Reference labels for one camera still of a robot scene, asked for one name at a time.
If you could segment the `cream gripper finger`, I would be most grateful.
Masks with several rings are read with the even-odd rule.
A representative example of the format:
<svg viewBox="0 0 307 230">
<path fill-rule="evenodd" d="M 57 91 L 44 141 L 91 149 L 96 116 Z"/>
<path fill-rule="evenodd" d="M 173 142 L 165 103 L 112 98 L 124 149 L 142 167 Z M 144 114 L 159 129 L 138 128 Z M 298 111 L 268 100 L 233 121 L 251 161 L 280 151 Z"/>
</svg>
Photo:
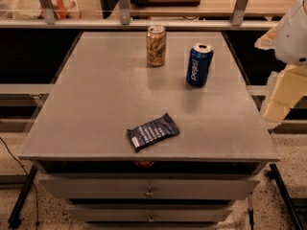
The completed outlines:
<svg viewBox="0 0 307 230">
<path fill-rule="evenodd" d="M 254 47 L 260 50 L 272 50 L 274 49 L 276 28 L 270 28 L 265 34 L 259 37 L 254 43 Z"/>
<path fill-rule="evenodd" d="M 272 72 L 267 81 L 266 98 L 261 106 L 262 118 L 281 123 L 307 94 L 307 68 L 287 64 L 280 73 Z"/>
</svg>

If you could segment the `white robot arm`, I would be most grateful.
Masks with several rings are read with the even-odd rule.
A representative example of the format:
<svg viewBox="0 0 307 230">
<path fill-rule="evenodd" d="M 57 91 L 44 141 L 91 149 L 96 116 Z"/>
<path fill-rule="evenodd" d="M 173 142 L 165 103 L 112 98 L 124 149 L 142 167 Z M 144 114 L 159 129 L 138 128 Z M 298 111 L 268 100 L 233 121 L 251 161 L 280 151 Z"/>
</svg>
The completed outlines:
<svg viewBox="0 0 307 230">
<path fill-rule="evenodd" d="M 278 25 L 259 37 L 254 47 L 274 49 L 275 58 L 286 64 L 282 71 L 269 76 L 261 105 L 262 119 L 277 126 L 307 94 L 307 0 L 296 0 Z"/>
</svg>

